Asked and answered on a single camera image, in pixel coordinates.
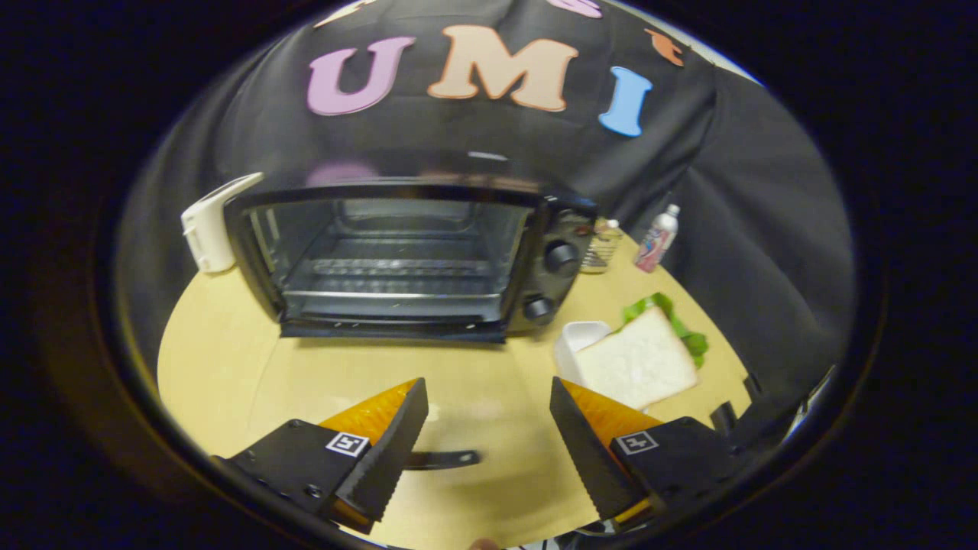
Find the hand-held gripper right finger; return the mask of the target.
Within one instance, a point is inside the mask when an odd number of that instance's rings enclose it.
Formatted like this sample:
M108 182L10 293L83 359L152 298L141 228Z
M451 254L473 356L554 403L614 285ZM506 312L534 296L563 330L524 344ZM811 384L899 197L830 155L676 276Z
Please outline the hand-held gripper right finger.
M598 518L612 526L687 512L740 473L740 449L692 417L663 422L560 377L549 413Z

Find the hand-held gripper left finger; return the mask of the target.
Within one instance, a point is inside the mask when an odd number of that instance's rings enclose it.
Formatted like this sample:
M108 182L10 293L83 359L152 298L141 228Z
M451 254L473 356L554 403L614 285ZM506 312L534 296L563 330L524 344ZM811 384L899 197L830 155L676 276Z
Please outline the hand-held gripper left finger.
M319 424L283 422L237 454L211 459L256 494L367 535L384 516L428 415L426 381L416 378Z

